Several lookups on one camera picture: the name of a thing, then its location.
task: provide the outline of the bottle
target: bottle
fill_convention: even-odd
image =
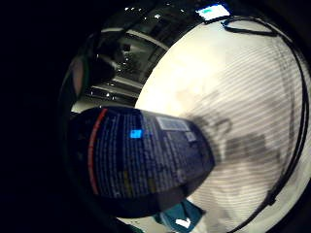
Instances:
[[[143,217],[182,202],[215,166],[189,120],[125,107],[86,110],[69,124],[72,166],[102,209]]]

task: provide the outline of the black cable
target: black cable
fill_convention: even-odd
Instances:
[[[253,31],[249,29],[243,29],[243,28],[233,28],[229,27],[228,25],[231,22],[235,21],[252,21],[256,22],[258,24],[261,24],[268,28],[270,31],[269,32],[264,32],[264,31]],[[290,161],[290,165],[287,168],[286,172],[280,177],[278,182],[273,185],[273,187],[268,191],[266,197],[264,200],[261,202],[261,204],[255,209],[255,211],[246,219],[244,220],[241,224],[236,226],[234,229],[230,230],[227,233],[233,233],[239,229],[242,229],[244,226],[249,224],[263,209],[265,209],[267,206],[271,206],[275,203],[277,195],[281,192],[281,190],[284,188],[284,186],[287,184],[288,180],[290,179],[292,173],[294,172],[294,169],[301,157],[302,150],[305,144],[306,140],[306,135],[307,135],[307,129],[308,129],[308,124],[309,124],[309,96],[308,96],[308,91],[307,91],[307,85],[305,82],[305,77],[301,68],[300,61],[297,57],[296,54],[296,48],[294,44],[287,39],[284,35],[279,33],[277,30],[275,30],[273,27],[271,27],[269,24],[253,17],[232,17],[224,22],[222,22],[222,26],[226,31],[233,32],[233,33],[247,33],[247,34],[253,34],[253,35],[261,35],[261,36],[269,36],[269,37],[276,37],[280,36],[285,44],[290,48],[294,60],[298,66],[300,77],[301,77],[301,86],[302,86],[302,106],[301,106],[301,117],[300,117],[300,125],[299,125],[299,131],[298,131],[298,136],[297,136],[297,141],[296,145],[294,148],[293,156]]]
[[[235,21],[251,21],[258,24],[263,25],[264,27],[268,28],[270,31],[255,31],[243,28],[234,28],[229,27],[228,25]],[[226,31],[233,32],[233,33],[245,33],[245,34],[253,34],[253,35],[261,35],[261,36],[269,36],[269,37],[276,37],[278,36],[278,32],[271,27],[269,24],[255,18],[255,17],[231,17],[224,22],[221,22],[221,25],[224,27]]]

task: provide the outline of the dark bottle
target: dark bottle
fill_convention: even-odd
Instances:
[[[108,214],[151,216],[192,194],[215,165],[186,119],[138,109],[89,109],[69,127],[72,164]]]

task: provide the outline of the cable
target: cable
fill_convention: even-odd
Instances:
[[[268,28],[270,31],[253,31],[249,29],[243,29],[243,28],[233,28],[229,27],[228,25],[235,21],[252,21],[255,23],[258,23],[260,25],[263,25],[264,27]],[[253,34],[253,35],[260,35],[260,36],[269,36],[269,37],[277,37],[280,36],[284,43],[290,48],[291,53],[294,57],[294,60],[298,66],[298,70],[300,73],[301,78],[301,86],[302,86],[302,106],[301,106],[301,117],[300,117],[300,125],[299,125],[299,131],[297,136],[296,145],[294,148],[293,156],[290,161],[290,165],[288,166],[286,172],[280,177],[280,179],[277,181],[276,184],[273,185],[273,187],[268,191],[266,197],[261,202],[261,204],[255,209],[255,211],[241,224],[236,226],[234,229],[230,230],[227,233],[233,233],[237,230],[242,229],[244,226],[249,224],[263,209],[265,209],[267,206],[271,206],[275,203],[277,195],[281,192],[281,190],[284,188],[284,186],[287,184],[288,180],[290,179],[292,173],[294,172],[294,169],[301,157],[302,150],[305,144],[306,135],[307,135],[307,129],[309,124],[309,96],[308,96],[308,90],[307,85],[305,82],[305,77],[301,68],[301,64],[299,61],[299,58],[296,54],[297,49],[295,48],[294,44],[286,38],[284,35],[279,33],[277,30],[275,30],[272,26],[267,24],[266,22],[263,22],[257,18],[253,17],[231,17],[224,22],[221,22],[223,28],[228,32],[233,33],[246,33],[246,34]]]

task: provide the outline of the curved cable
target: curved cable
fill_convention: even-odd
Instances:
[[[254,31],[249,29],[243,29],[243,28],[234,28],[228,26],[230,23],[235,21],[252,21],[255,23],[258,23],[260,25],[265,26],[270,31]],[[301,117],[300,117],[300,125],[299,125],[299,131],[297,136],[296,145],[294,148],[294,153],[292,156],[292,159],[290,161],[290,165],[288,169],[285,171],[285,173],[280,177],[280,179],[277,181],[276,184],[273,185],[273,187],[268,191],[266,197],[261,202],[261,204],[255,209],[255,211],[241,224],[236,226],[234,229],[228,231],[227,233],[233,233],[237,230],[242,229],[247,224],[249,224],[263,209],[265,209],[267,206],[271,206],[275,203],[277,195],[281,192],[281,190],[284,188],[284,186],[287,184],[288,180],[290,179],[292,173],[294,172],[294,169],[301,157],[304,143],[306,140],[307,135],[307,129],[309,124],[309,96],[307,91],[307,85],[305,82],[305,77],[301,68],[300,61],[296,54],[296,48],[294,44],[287,39],[285,36],[283,36],[281,33],[279,33],[277,30],[275,30],[272,26],[267,24],[266,22],[263,22],[257,18],[253,17],[232,17],[224,22],[221,22],[223,28],[228,32],[233,33],[247,33],[247,34],[253,34],[253,35],[261,35],[261,36],[269,36],[269,37],[277,37],[280,36],[284,43],[290,48],[291,53],[294,57],[294,60],[298,66],[300,78],[301,78],[301,86],[302,86],[302,106],[301,106]]]

